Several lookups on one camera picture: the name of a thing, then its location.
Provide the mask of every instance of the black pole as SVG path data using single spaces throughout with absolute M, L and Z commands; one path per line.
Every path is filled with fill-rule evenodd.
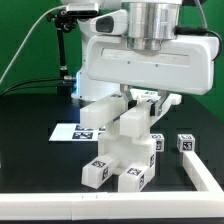
M 59 48 L 59 57 L 60 57 L 60 76 L 64 77 L 68 75 L 68 68 L 65 58 L 65 46 L 64 46 L 64 36 L 61 27 L 57 27 L 57 36 L 58 36 L 58 48 Z

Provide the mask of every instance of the green backdrop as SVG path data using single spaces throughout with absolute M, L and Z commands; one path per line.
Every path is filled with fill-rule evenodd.
M 48 9 L 61 5 L 60 0 L 7 0 L 0 1 L 0 74 L 20 46 L 34 22 Z M 208 0 L 203 8 L 209 29 L 224 36 L 224 1 Z M 200 26 L 196 8 L 181 9 L 181 25 Z M 81 41 L 79 29 L 65 34 L 67 62 L 70 73 L 81 66 Z M 204 96 L 195 96 L 205 107 L 224 121 L 224 54 L 215 62 L 215 82 Z M 59 59 L 56 30 L 53 23 L 43 20 L 32 34 L 21 55 L 8 73 L 0 91 L 12 84 L 44 77 L 59 76 Z

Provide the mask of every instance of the black table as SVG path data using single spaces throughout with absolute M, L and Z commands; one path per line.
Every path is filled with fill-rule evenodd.
M 97 142 L 49 142 L 57 123 L 78 122 L 79 107 L 70 97 L 19 94 L 1 98 L 0 193 L 116 192 L 116 176 L 98 190 L 80 184 L 82 167 L 97 156 Z M 194 135 L 196 153 L 224 189 L 224 123 L 194 98 L 184 96 L 181 105 L 173 106 L 151 132 L 164 135 L 165 152 L 157 153 L 156 176 L 143 191 L 195 190 L 176 147 L 179 133 Z M 74 221 L 136 222 L 223 223 L 224 219 Z

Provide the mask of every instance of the metal cylinder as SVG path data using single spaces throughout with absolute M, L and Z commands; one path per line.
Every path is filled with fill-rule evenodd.
M 175 39 L 179 4 L 122 3 L 128 12 L 128 47 L 134 50 L 161 49 L 162 40 Z

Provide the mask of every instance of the small cube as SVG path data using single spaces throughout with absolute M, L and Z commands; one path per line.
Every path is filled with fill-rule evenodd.
M 139 192 L 147 184 L 146 171 L 149 167 L 133 163 L 120 176 L 118 192 Z
M 163 134 L 150 134 L 150 137 L 156 140 L 156 152 L 164 152 L 165 138 Z
M 194 151 L 195 150 L 195 138 L 191 134 L 178 134 L 177 136 L 177 148 L 180 152 Z

